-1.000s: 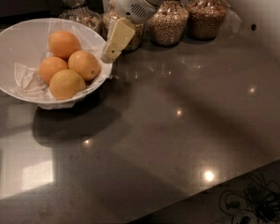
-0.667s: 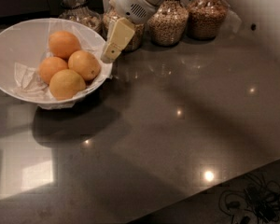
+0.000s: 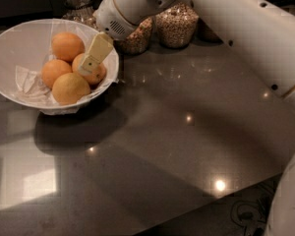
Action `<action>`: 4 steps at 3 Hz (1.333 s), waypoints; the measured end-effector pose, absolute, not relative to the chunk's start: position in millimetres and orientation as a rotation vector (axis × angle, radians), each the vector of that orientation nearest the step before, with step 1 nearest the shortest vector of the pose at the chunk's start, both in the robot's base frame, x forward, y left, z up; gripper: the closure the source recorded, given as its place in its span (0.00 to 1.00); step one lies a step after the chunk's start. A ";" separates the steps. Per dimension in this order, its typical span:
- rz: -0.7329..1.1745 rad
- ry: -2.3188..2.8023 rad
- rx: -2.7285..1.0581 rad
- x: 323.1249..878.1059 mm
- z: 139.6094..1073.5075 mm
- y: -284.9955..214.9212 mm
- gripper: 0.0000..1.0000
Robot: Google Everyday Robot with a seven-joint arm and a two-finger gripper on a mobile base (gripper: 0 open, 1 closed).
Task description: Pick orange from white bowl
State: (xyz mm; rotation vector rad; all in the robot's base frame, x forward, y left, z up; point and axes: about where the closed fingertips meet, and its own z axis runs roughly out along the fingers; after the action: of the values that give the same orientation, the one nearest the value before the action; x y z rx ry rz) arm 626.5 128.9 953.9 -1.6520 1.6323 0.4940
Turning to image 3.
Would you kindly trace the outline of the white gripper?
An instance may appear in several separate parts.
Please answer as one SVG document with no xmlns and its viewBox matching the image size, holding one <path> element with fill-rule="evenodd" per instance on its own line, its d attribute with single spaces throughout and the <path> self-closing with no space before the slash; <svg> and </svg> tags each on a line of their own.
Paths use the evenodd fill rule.
<svg viewBox="0 0 295 236">
<path fill-rule="evenodd" d="M 113 49 L 114 40 L 124 40 L 146 18 L 157 15 L 174 4 L 174 0 L 102 0 L 95 11 L 100 32 L 81 58 L 78 72 L 91 75 Z"/>
</svg>

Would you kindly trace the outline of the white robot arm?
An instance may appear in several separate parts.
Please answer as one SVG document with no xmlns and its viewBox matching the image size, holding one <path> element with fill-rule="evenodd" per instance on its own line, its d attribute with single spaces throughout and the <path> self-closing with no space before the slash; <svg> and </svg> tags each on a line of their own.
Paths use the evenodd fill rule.
<svg viewBox="0 0 295 236">
<path fill-rule="evenodd" d="M 177 168 L 207 194 L 219 180 L 261 180 L 280 170 L 265 236 L 295 236 L 295 17 L 266 0 L 102 0 L 96 23 L 123 39 L 177 2 L 191 6 L 223 41 L 230 58 L 210 64 L 225 82 L 203 86 L 192 73 L 165 113 L 191 110 L 194 128 L 168 123 L 154 135 L 142 126 L 128 145 L 174 153 Z"/>
</svg>

